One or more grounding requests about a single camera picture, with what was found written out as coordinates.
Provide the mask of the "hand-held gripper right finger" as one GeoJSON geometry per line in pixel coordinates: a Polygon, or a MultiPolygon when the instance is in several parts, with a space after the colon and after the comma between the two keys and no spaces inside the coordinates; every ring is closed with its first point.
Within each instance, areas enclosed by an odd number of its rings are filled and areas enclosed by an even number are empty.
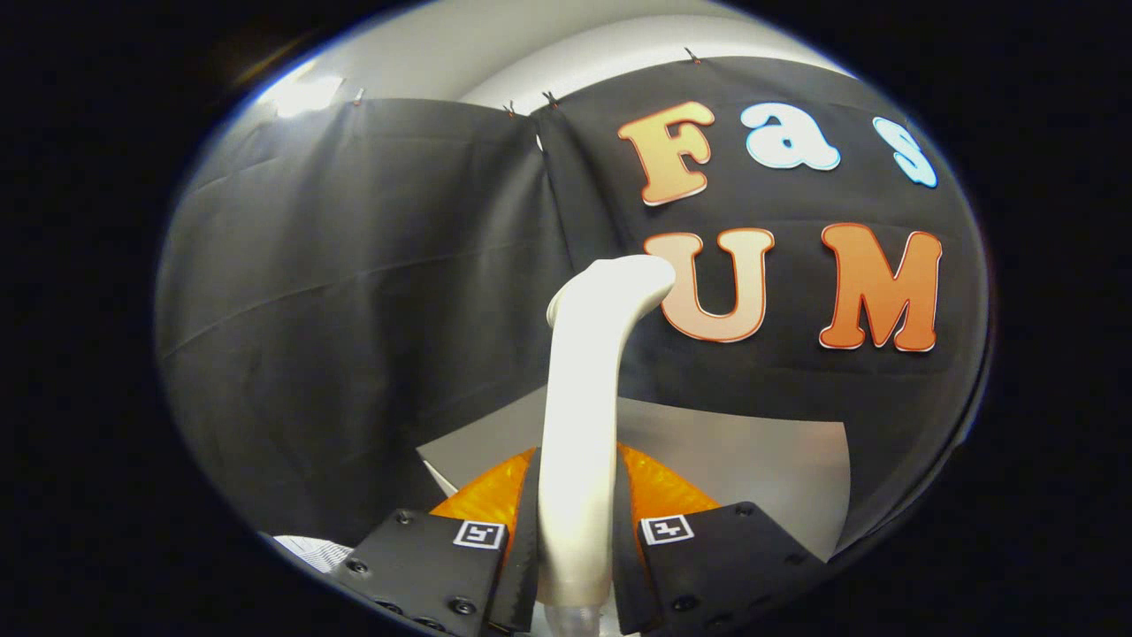
{"type": "Polygon", "coordinates": [[[717,503],[644,451],[617,447],[612,586],[621,634],[728,636],[829,576],[756,503],[717,503]]]}

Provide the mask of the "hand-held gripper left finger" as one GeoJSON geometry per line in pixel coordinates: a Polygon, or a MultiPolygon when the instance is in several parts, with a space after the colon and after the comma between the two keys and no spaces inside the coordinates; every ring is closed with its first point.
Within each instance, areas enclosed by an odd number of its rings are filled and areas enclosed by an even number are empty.
{"type": "Polygon", "coordinates": [[[397,509],[334,568],[353,593],[448,636],[530,632],[540,451],[484,472],[430,511],[397,509]]]}

